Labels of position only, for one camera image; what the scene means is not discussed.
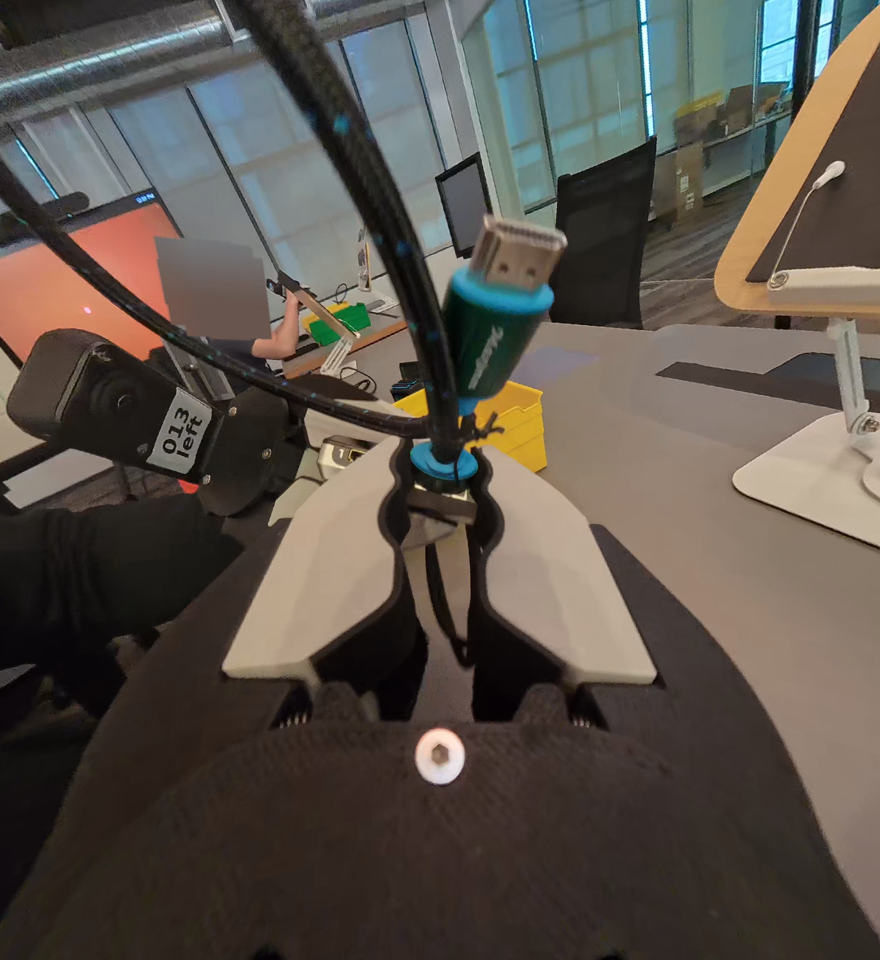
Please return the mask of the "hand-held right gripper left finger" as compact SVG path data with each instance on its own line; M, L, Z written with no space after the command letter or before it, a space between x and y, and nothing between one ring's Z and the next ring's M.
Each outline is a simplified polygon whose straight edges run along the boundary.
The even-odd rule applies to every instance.
M398 546L381 526L397 488L399 438L386 438L295 511L222 662L236 680L323 682L322 655L398 585Z

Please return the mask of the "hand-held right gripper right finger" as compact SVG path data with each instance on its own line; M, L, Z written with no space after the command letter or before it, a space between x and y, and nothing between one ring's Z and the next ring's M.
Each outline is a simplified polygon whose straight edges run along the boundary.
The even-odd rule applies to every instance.
M500 679L646 687L657 669L586 516L504 453L478 453L473 598L500 632Z

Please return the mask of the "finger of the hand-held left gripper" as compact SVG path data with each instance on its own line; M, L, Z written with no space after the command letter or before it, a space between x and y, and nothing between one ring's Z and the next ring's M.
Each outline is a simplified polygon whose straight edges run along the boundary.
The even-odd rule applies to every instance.
M296 478L275 500L267 519L267 526L272 527L280 521L290 520L305 501L322 486L324 482L316 478Z

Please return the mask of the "black braided cable green plugs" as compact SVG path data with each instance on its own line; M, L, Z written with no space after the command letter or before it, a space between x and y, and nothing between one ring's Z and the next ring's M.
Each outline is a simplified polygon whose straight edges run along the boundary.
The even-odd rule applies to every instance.
M398 186L355 98L326 53L300 2L238 2L260 54L277 72L321 143L387 268L422 370L427 413L419 418L380 413L305 391L294 380L263 374L163 318L83 251L47 214L0 156L0 198L57 258L105 299L166 345L222 373L307 409L355 426L414 442L414 478L426 489L465 489L481 473L472 448L501 432L496 414L476 420L481 402L497 396L552 304L546 282L537 288L495 284L490 261L459 270L439 303Z

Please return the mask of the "person's left forearm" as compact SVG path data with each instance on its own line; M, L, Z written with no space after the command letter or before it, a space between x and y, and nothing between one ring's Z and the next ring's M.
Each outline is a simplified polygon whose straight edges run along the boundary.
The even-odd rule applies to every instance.
M183 494L0 515L0 670L167 623L243 551Z

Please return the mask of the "large red screen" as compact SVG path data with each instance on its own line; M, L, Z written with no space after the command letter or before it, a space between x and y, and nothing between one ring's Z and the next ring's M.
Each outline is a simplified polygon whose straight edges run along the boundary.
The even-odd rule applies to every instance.
M76 243L146 305L169 317L158 270L156 239L181 238L160 194L148 188L87 209L62 223ZM49 330L102 335L139 359L162 346L93 289L36 238L0 246L0 339L24 361Z

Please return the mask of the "yellow plastic bin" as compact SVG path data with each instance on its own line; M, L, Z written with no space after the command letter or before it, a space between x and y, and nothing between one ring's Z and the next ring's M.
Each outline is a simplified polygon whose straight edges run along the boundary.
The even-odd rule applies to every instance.
M542 417L542 391L509 380L496 396L478 403L477 425L495 416L497 432L476 442L493 446L534 474L547 466Z

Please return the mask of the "white desk stand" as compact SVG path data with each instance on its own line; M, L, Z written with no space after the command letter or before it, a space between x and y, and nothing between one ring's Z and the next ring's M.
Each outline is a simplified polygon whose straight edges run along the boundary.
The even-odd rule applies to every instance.
M833 309L841 413L819 418L734 474L743 495L880 549L880 413L867 400L855 316L880 306L880 269L774 270L771 300L794 310Z

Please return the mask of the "black computer monitor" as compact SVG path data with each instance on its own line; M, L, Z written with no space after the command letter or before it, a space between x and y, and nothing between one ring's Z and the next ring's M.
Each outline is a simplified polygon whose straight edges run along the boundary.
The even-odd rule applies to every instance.
M493 212L480 152L437 174L435 185L455 255L468 260L484 219Z

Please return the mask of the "black office chair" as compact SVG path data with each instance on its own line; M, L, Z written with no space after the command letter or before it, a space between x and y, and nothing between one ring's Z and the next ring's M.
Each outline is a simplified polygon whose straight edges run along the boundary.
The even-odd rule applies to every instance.
M657 138L557 181L556 228L566 251L550 287L554 324L639 330Z

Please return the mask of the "cardboard boxes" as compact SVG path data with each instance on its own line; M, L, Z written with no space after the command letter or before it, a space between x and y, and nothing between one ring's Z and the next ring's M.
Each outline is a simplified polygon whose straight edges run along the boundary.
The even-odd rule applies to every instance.
M684 104L675 145L658 156L650 217L677 222L711 194L761 176L790 125L792 87L782 80L736 86Z

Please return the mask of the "wood-rimmed black board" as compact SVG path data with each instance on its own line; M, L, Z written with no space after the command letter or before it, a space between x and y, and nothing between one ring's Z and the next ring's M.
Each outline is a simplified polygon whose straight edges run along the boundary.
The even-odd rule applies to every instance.
M777 305L766 284L808 196L780 269L880 269L880 4L840 44L764 175L714 274L736 311L830 317ZM880 319L880 306L857 319Z

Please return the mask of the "silver ventilation duct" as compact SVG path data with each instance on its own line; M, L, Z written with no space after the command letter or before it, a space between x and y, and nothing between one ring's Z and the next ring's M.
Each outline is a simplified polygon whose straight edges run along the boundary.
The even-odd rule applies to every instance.
M0 52L0 126L95 109L261 60L271 15L339 41L425 11L425 2L176 2Z

